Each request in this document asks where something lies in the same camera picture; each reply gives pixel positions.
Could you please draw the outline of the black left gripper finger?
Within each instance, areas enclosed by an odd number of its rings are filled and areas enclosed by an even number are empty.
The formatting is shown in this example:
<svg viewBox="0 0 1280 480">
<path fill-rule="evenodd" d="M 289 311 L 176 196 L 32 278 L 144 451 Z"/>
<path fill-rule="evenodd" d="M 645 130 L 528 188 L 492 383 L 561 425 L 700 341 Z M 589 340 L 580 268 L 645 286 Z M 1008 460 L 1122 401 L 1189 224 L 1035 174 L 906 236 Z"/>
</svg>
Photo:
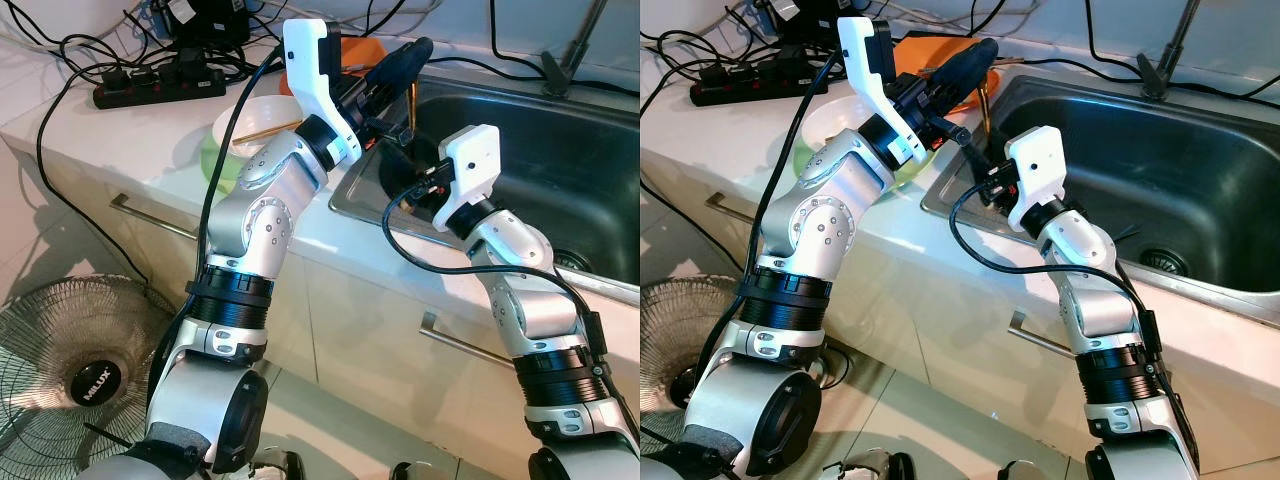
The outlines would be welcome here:
<svg viewBox="0 0 1280 480">
<path fill-rule="evenodd" d="M 998 56 L 998 42 L 983 38 L 952 55 L 932 74 L 932 81 L 983 81 Z"/>
<path fill-rule="evenodd" d="M 434 42 L 429 37 L 420 37 L 411 44 L 401 45 L 372 68 L 372 78 L 415 79 L 430 59 L 433 50 Z"/>
<path fill-rule="evenodd" d="M 993 58 L 952 56 L 931 76 L 933 101 L 963 101 L 986 78 Z"/>
<path fill-rule="evenodd" d="M 396 96 L 415 83 L 429 55 L 396 54 L 372 68 L 372 96 Z"/>
</svg>

